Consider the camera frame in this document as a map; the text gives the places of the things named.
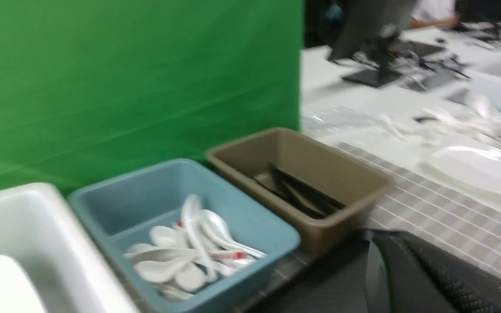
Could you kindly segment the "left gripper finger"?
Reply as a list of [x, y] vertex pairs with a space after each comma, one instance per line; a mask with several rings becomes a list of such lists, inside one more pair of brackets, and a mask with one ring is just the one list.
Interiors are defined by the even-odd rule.
[[501, 279], [402, 231], [372, 231], [366, 265], [370, 313], [501, 313]]

